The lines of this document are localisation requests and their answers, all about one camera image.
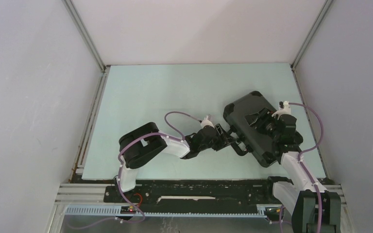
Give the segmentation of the black poker case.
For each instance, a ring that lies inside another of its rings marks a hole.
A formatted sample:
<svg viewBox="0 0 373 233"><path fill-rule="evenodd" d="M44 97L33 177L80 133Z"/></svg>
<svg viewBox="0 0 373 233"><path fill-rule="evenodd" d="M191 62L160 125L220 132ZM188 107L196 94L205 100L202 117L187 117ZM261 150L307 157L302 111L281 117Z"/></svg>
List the black poker case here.
<svg viewBox="0 0 373 233"><path fill-rule="evenodd" d="M226 105L223 118L245 145L242 154L251 153L262 167L281 162L284 153L301 151L304 140L288 101L281 101L275 109L260 92L253 91Z"/></svg>

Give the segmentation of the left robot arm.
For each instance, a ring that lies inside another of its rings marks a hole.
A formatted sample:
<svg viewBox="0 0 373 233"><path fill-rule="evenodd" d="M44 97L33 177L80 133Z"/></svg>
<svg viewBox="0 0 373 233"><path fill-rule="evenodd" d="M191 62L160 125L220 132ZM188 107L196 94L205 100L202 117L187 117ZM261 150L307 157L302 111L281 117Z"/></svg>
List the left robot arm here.
<svg viewBox="0 0 373 233"><path fill-rule="evenodd" d="M219 151L235 145L236 141L220 124L205 123L196 133L175 137L149 122L119 139L120 165L115 177L118 186L115 195L122 202L132 200L139 169L161 153L188 160L204 150Z"/></svg>

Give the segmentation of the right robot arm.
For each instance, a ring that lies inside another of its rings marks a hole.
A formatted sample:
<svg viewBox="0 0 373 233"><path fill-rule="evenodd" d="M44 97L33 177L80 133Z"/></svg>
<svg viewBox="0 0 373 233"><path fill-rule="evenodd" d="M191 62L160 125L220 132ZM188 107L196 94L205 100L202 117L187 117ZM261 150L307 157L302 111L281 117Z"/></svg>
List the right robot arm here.
<svg viewBox="0 0 373 233"><path fill-rule="evenodd" d="M263 189L267 202L278 200L291 215L295 233L339 233L341 199L330 192L312 174L300 149L301 136L296 130L296 117L287 108L272 112L264 108L246 115L249 126L272 140L272 154L290 177Z"/></svg>

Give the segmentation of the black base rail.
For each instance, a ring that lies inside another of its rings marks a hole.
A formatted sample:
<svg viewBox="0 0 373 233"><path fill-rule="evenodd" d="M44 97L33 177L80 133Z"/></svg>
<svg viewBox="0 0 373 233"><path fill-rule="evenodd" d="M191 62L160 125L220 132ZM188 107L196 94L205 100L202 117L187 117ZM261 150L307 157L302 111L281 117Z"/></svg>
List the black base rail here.
<svg viewBox="0 0 373 233"><path fill-rule="evenodd" d="M138 180L122 197L115 185L105 188L105 203L140 203L151 214L257 214L258 207L281 206L269 179Z"/></svg>

